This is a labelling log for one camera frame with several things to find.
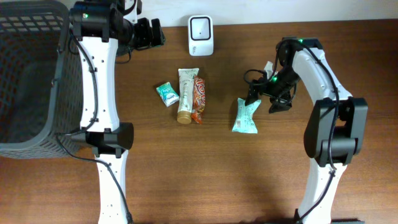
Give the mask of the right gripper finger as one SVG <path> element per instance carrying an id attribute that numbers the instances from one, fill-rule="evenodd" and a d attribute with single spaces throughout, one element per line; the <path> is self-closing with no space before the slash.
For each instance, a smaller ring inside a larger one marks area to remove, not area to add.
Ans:
<path id="1" fill-rule="evenodd" d="M 269 113 L 278 113 L 283 111 L 288 111 L 292 107 L 291 102 L 279 102 L 277 98 L 270 98 L 271 106 L 269 108 Z"/>
<path id="2" fill-rule="evenodd" d="M 248 94 L 245 99 L 245 106 L 249 106 L 259 99 L 260 90 L 261 90 L 260 84 L 258 83 L 249 84 Z"/>

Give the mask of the teal snack packet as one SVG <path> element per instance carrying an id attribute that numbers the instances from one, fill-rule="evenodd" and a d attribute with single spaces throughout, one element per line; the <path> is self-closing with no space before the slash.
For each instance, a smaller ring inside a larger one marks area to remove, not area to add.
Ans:
<path id="1" fill-rule="evenodd" d="M 260 106 L 261 100 L 256 100 L 248 106 L 245 105 L 245 102 L 244 99 L 238 98 L 238 112 L 232 132 L 257 134 L 258 130 L 252 117 Z"/>

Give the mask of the red orange snack bar wrapper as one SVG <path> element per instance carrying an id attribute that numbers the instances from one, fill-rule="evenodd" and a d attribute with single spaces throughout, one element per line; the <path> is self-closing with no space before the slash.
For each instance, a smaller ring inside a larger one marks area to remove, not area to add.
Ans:
<path id="1" fill-rule="evenodd" d="M 205 109 L 205 101 L 205 81 L 201 77 L 195 77 L 193 84 L 193 109 L 191 117 L 198 124 L 203 124 L 202 115 Z"/>

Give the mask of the white cream tube gold cap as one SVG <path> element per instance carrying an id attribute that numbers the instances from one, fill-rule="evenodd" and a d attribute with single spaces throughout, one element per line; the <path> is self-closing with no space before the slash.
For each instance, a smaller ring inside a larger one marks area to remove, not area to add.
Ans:
<path id="1" fill-rule="evenodd" d="M 180 68 L 178 70 L 180 99 L 177 121 L 181 124 L 190 124 L 193 106 L 193 84 L 199 68 Z"/>

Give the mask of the small teal tissue packet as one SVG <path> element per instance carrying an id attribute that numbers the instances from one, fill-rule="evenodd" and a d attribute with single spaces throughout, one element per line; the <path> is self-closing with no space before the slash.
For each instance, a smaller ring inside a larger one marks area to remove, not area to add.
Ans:
<path id="1" fill-rule="evenodd" d="M 161 97 L 166 107 L 179 101 L 180 97 L 172 88 L 170 82 L 164 83 L 156 88 L 157 93 Z"/>

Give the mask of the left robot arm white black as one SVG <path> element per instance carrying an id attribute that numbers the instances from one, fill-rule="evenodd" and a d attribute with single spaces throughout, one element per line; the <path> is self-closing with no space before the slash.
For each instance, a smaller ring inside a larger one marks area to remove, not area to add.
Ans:
<path id="1" fill-rule="evenodd" d="M 68 133 L 93 150 L 100 190 L 99 223 L 132 223 L 126 200 L 126 164 L 134 126 L 116 108 L 117 57 L 165 44 L 158 19 L 138 18 L 142 1 L 77 1 L 69 11 L 71 40 L 78 48 L 83 80 L 80 127 Z"/>

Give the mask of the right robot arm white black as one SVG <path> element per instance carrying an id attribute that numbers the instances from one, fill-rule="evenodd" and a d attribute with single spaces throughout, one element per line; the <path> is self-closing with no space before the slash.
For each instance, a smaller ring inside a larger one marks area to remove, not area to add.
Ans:
<path id="1" fill-rule="evenodd" d="M 270 113 L 287 111 L 303 82 L 313 109 L 303 136 L 310 170 L 303 200 L 291 223 L 333 223 L 331 208 L 339 181 L 363 145 L 368 104 L 339 82 L 317 38 L 284 37 L 276 45 L 271 73 L 248 82 L 247 106 L 269 97 Z"/>

